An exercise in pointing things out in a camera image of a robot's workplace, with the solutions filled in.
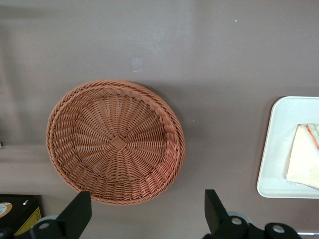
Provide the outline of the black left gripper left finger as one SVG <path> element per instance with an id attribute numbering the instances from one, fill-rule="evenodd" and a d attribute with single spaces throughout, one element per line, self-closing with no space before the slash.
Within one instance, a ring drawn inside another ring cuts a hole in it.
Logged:
<path id="1" fill-rule="evenodd" d="M 79 239 L 92 217 L 91 195 L 80 192 L 56 218 L 63 239 Z"/>

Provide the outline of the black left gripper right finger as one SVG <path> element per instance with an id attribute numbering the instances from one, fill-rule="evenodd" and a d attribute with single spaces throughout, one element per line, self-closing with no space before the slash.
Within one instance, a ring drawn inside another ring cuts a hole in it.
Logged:
<path id="1" fill-rule="evenodd" d="M 215 190 L 205 190 L 204 212 L 210 233 L 205 239 L 238 239 L 240 224 L 229 216 Z"/>

